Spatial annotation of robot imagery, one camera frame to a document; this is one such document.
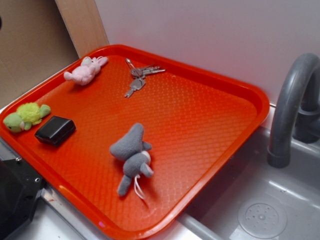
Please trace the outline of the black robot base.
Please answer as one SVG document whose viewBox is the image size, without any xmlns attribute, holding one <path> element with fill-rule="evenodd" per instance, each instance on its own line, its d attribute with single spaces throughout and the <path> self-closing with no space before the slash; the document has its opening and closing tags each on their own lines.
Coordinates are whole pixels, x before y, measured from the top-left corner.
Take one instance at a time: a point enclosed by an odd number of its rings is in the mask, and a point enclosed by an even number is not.
<svg viewBox="0 0 320 240">
<path fill-rule="evenodd" d="M 0 238 L 8 240 L 34 218 L 45 181 L 22 157 L 0 162 Z"/>
</svg>

